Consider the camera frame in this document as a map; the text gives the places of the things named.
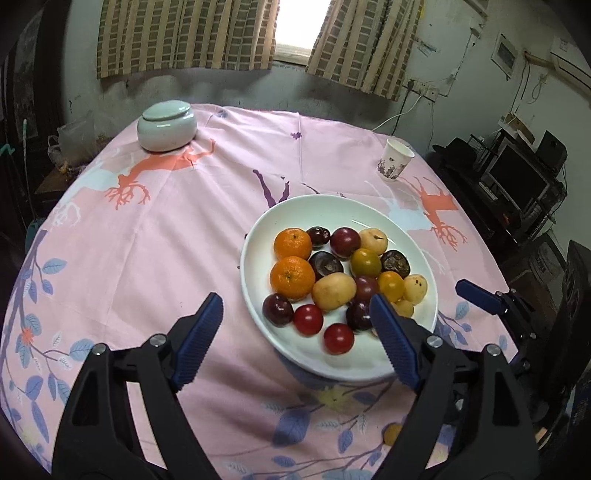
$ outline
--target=white plate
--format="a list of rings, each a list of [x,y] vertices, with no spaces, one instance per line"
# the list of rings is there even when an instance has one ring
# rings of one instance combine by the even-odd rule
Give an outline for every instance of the white plate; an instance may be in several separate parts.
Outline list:
[[[279,232],[286,228],[308,230],[323,226],[330,232],[347,226],[361,231],[364,228],[379,228],[389,240],[388,250],[400,250],[410,263],[411,273],[423,275],[428,282],[427,296],[416,306],[413,318],[419,325],[433,331],[437,321],[437,287],[433,272],[425,256],[406,232],[377,210],[356,202],[332,195],[305,195],[278,203],[266,211],[246,237],[240,258],[242,294],[248,310],[262,334],[271,345],[289,360],[315,374],[339,381],[370,381],[393,373],[382,343],[371,332],[355,336],[353,348],[344,355],[331,355],[323,349],[324,329],[332,323],[345,323],[346,306],[324,315],[324,328],[313,337],[301,336],[292,324],[275,327],[262,314],[262,304],[272,293],[269,272],[277,261],[273,242]],[[349,264],[345,264],[349,273]],[[311,296],[294,303],[312,303]]]

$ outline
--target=orange deer silhouette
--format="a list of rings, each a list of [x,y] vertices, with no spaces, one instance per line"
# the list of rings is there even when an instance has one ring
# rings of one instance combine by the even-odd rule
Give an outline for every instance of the orange deer silhouette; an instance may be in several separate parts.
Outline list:
[[[118,210],[121,205],[125,205],[134,197],[134,189],[137,187],[144,193],[144,197],[139,201],[139,204],[145,205],[147,200],[150,200],[150,192],[145,185],[139,183],[137,178],[140,173],[148,170],[182,170],[187,167],[194,167],[195,162],[202,157],[212,155],[215,151],[216,142],[212,138],[212,149],[201,153],[192,153],[192,148],[187,147],[180,154],[173,155],[155,155],[150,154],[148,158],[143,159],[138,164],[131,168],[129,175],[119,175],[117,177],[119,186],[111,187],[105,193],[105,197],[109,201],[116,200],[115,210]]]
[[[434,232],[435,235],[437,235],[437,238],[440,239],[444,244],[447,240],[449,246],[457,252],[458,243],[456,236],[454,235],[454,232],[460,235],[462,242],[465,244],[467,243],[466,236],[454,226],[448,225],[445,222],[443,222],[437,214],[438,210],[458,210],[457,205],[453,201],[453,197],[451,196],[451,194],[443,193],[441,187],[439,187],[437,184],[435,184],[428,178],[423,177],[423,180],[427,180],[429,183],[432,183],[439,191],[437,195],[427,193],[427,191],[423,187],[423,184],[421,184],[421,181],[417,177],[415,177],[415,179],[418,182],[418,185],[421,187],[420,190],[417,187],[415,187],[415,185],[413,185],[410,181],[406,179],[401,180],[408,183],[411,186],[411,188],[418,193],[421,202],[423,203],[425,216],[433,224],[433,227],[431,227],[431,231]]]

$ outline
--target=blue gripper pad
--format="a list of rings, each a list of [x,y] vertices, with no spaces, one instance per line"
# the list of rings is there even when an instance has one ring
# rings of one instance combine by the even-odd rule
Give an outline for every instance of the blue gripper pad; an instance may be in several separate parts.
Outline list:
[[[178,319],[171,329],[173,347],[178,336],[183,338],[176,351],[174,374],[170,379],[177,391],[195,379],[222,317],[222,298],[216,293],[210,293],[195,315]]]
[[[501,297],[469,280],[459,280],[456,283],[456,293],[491,315],[499,315],[505,311],[505,303]]]
[[[382,295],[372,297],[369,314],[398,378],[416,391],[421,381],[417,353],[399,324],[400,317]]]

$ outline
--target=power outlet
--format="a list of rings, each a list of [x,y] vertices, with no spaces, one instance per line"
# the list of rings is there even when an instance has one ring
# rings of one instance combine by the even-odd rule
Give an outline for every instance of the power outlet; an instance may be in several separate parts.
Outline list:
[[[439,88],[432,86],[429,83],[422,82],[418,79],[412,79],[414,81],[413,92],[423,95],[425,98],[435,102],[439,96]]]

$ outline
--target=plastic bag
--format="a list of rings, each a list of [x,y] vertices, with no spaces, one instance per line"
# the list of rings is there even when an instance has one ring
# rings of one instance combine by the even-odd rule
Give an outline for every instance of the plastic bag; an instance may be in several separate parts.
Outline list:
[[[92,111],[88,111],[79,120],[59,127],[57,133],[61,154],[68,166],[77,167],[88,163],[97,155],[95,119]]]

